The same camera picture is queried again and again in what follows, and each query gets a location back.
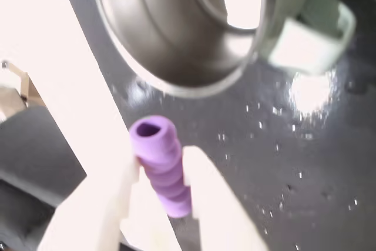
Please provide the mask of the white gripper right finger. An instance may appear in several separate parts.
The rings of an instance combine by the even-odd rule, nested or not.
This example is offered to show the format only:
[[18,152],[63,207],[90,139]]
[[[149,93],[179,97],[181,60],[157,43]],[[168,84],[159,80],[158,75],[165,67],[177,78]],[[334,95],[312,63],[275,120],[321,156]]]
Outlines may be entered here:
[[257,226],[201,148],[183,148],[183,172],[192,193],[192,216],[199,223],[201,250],[266,250]]

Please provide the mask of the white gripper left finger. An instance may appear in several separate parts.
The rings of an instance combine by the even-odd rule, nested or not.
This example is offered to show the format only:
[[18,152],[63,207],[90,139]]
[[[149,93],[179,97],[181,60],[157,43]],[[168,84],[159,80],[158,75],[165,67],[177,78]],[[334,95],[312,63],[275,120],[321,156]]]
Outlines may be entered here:
[[179,250],[171,223],[137,160],[90,174],[60,205],[38,250]]

